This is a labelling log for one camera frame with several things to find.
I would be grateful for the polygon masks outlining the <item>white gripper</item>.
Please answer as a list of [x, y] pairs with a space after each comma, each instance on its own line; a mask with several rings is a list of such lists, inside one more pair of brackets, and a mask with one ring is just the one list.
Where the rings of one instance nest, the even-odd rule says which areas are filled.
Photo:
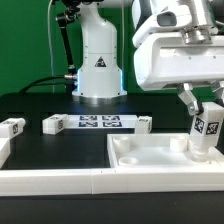
[[202, 103], [192, 93], [192, 84], [200, 86], [213, 81], [211, 89], [216, 102], [224, 104], [223, 36], [213, 36], [211, 44], [188, 45], [179, 32], [152, 34], [135, 51], [134, 70], [144, 91], [170, 89], [180, 84], [178, 97], [190, 116], [204, 112]]

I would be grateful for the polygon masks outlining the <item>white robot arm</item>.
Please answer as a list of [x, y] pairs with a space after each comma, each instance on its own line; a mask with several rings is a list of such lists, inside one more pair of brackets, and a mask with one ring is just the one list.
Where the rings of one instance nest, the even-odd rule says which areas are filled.
[[116, 63], [117, 36], [103, 20], [100, 7], [132, 7], [135, 28], [134, 71], [141, 89], [176, 89], [191, 115], [205, 105], [192, 94], [209, 86], [224, 105], [224, 36], [219, 34], [209, 0], [62, 0], [67, 24], [79, 20], [83, 37], [83, 65], [70, 73], [78, 81], [75, 97], [111, 100], [125, 93]]

